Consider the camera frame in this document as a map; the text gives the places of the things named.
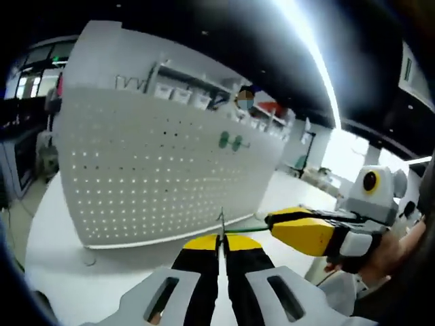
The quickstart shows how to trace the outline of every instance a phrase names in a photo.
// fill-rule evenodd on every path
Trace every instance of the black ceiling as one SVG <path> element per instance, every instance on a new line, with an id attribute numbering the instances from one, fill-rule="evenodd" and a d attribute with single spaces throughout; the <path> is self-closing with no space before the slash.
<path id="1" fill-rule="evenodd" d="M 220 61 L 298 117 L 334 125 L 317 67 L 273 1 L 144 2 L 39 7 L 27 18 L 33 27 L 24 31 L 26 41 L 80 34 L 91 19 L 123 21 L 126 29 L 171 39 Z M 343 129 L 404 159 L 430 155 L 435 147 L 435 115 L 398 89 L 403 34 L 393 16 L 369 0 L 297 4 L 331 77 Z"/>

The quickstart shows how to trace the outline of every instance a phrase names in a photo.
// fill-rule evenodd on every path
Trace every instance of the white wall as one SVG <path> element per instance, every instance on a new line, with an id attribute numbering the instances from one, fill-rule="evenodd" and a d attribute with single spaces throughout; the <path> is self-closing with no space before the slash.
<path id="1" fill-rule="evenodd" d="M 174 67 L 217 82 L 241 78 L 208 56 L 173 41 L 122 29 L 120 22 L 91 21 L 71 52 L 64 83 L 114 88 L 116 75 L 146 80 L 159 58 L 170 59 Z M 131 86 L 129 90 L 136 90 L 133 83 Z"/>
<path id="2" fill-rule="evenodd" d="M 381 155 L 381 150 L 379 148 L 369 145 L 366 158 L 364 160 L 364 165 L 378 165 L 380 155 Z"/>
<path id="3" fill-rule="evenodd" d="M 353 182 L 338 175 L 335 175 L 334 173 L 332 173 L 332 176 L 341 182 L 340 188 L 338 189 L 340 195 L 342 195 L 344 198 L 347 198 L 353 186 Z"/>
<path id="4" fill-rule="evenodd" d="M 309 141 L 305 144 L 300 142 L 302 133 L 304 132 L 305 121 L 295 120 L 290 133 L 290 138 L 285 145 L 284 153 L 281 161 L 288 164 L 295 165 L 300 156 L 306 155 L 308 151 Z M 326 147 L 331 136 L 332 129 L 319 126 L 317 124 L 311 124 L 311 132 L 316 134 L 311 148 L 310 155 L 307 160 L 307 164 L 314 167 L 320 167 L 321 161 L 324 158 Z"/>

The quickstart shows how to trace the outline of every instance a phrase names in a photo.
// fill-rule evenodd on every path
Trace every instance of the cable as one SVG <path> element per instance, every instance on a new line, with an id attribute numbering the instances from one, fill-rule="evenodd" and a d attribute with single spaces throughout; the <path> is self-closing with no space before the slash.
<path id="1" fill-rule="evenodd" d="M 247 229 L 239 229 L 239 230 L 225 230 L 225 233 L 250 233 L 250 232 L 261 232 L 261 231 L 269 231 L 268 227 L 262 228 L 247 228 Z"/>
<path id="2" fill-rule="evenodd" d="M 339 270 L 334 270 L 333 272 L 329 273 L 328 275 L 326 275 L 326 277 L 321 280 L 320 282 L 317 283 L 316 287 L 319 287 L 323 282 L 325 282 L 326 280 L 328 280 L 332 275 L 334 275 L 335 273 L 337 273 Z"/>
<path id="3" fill-rule="evenodd" d="M 5 152 L 6 164 L 7 164 L 7 167 L 9 168 L 11 180 L 14 180 L 14 173 L 12 172 L 12 167 L 11 167 L 11 164 L 10 164 L 9 159 L 7 158 L 7 154 L 6 154 L 6 146 L 4 143 L 2 143 L 2 146 L 3 146 L 3 150 Z M 32 212 L 30 212 L 30 210 L 22 203 L 20 196 L 17 194 L 17 192 L 15 190 L 14 182 L 12 182 L 12 190 L 14 192 L 14 195 L 15 195 L 17 201 L 20 203 L 20 205 L 23 207 L 23 209 L 26 211 L 26 213 L 29 214 L 29 216 L 31 218 L 34 218 L 35 215 Z"/>

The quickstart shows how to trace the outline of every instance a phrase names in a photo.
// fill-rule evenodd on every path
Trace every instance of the window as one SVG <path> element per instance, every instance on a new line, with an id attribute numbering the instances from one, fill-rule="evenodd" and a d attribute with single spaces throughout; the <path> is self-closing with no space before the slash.
<path id="1" fill-rule="evenodd" d="M 24 88 L 26 87 L 27 77 L 21 77 L 18 82 L 18 88 L 16 89 L 16 97 L 22 99 L 24 94 Z"/>
<path id="2" fill-rule="evenodd" d="M 381 149 L 381 154 L 379 155 L 379 165 L 388 166 L 393 173 L 399 169 L 402 169 L 407 176 L 409 174 L 409 165 L 404 160 L 386 149 Z"/>
<path id="3" fill-rule="evenodd" d="M 321 165 L 332 173 L 355 182 L 368 151 L 368 141 L 350 132 L 334 129 Z"/>
<path id="4" fill-rule="evenodd" d="M 46 69 L 42 74 L 41 84 L 39 85 L 38 96 L 46 96 L 48 91 L 56 87 L 60 69 Z"/>
<path id="5" fill-rule="evenodd" d="M 41 82 L 41 73 L 38 72 L 21 76 L 16 89 L 16 97 L 19 99 L 36 97 L 39 83 Z"/>
<path id="6" fill-rule="evenodd" d="M 30 92 L 30 97 L 36 97 L 36 93 L 38 91 L 38 85 L 41 82 L 41 78 L 40 77 L 36 77 L 33 80 L 33 85 L 32 85 L 32 90 Z"/>
<path id="7" fill-rule="evenodd" d="M 41 46 L 40 48 L 35 48 L 30 52 L 29 57 L 27 58 L 26 65 L 29 63 L 34 63 L 38 61 L 43 61 L 48 57 L 52 46 Z"/>
<path id="8" fill-rule="evenodd" d="M 50 55 L 50 58 L 68 58 L 69 54 L 71 53 L 73 47 L 73 42 L 64 42 L 64 43 L 58 43 L 54 46 L 54 49 Z"/>

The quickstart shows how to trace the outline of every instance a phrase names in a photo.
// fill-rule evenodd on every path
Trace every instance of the white table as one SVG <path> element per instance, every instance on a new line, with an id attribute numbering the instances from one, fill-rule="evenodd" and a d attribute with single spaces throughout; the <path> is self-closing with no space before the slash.
<path id="1" fill-rule="evenodd" d="M 304 204 L 334 209 L 335 198 L 285 173 L 276 172 L 264 195 L 260 212 Z M 273 238 L 269 232 L 250 234 L 262 243 L 276 266 L 288 266 L 304 276 L 313 258 Z M 25 259 L 26 280 L 44 293 L 59 322 L 65 326 L 98 322 L 113 314 L 121 296 L 159 266 L 170 267 L 185 240 L 146 247 L 92 251 L 96 263 L 84 264 L 87 252 L 75 233 L 63 196 L 60 174 L 49 185 L 32 222 Z M 236 325 L 228 299 L 221 256 L 219 296 L 212 325 Z"/>

